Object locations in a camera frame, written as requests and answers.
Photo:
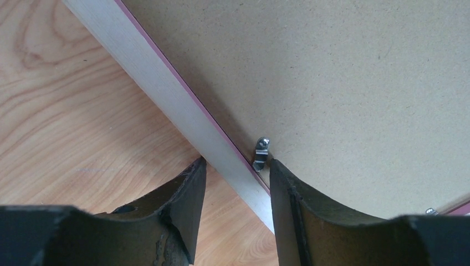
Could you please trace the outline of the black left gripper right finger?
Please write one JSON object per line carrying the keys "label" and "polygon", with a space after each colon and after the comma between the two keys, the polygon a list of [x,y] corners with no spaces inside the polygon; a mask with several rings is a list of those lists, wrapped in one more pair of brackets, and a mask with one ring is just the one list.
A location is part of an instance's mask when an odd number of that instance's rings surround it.
{"label": "black left gripper right finger", "polygon": [[382,219],[345,206],[270,163],[280,265],[468,265],[469,217]]}

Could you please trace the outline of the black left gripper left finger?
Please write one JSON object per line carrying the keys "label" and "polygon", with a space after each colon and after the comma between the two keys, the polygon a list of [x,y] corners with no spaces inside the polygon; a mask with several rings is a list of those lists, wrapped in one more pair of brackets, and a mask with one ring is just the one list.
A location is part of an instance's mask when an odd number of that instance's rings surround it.
{"label": "black left gripper left finger", "polygon": [[67,205],[2,205],[2,265],[191,265],[206,190],[196,159],[110,213]]}

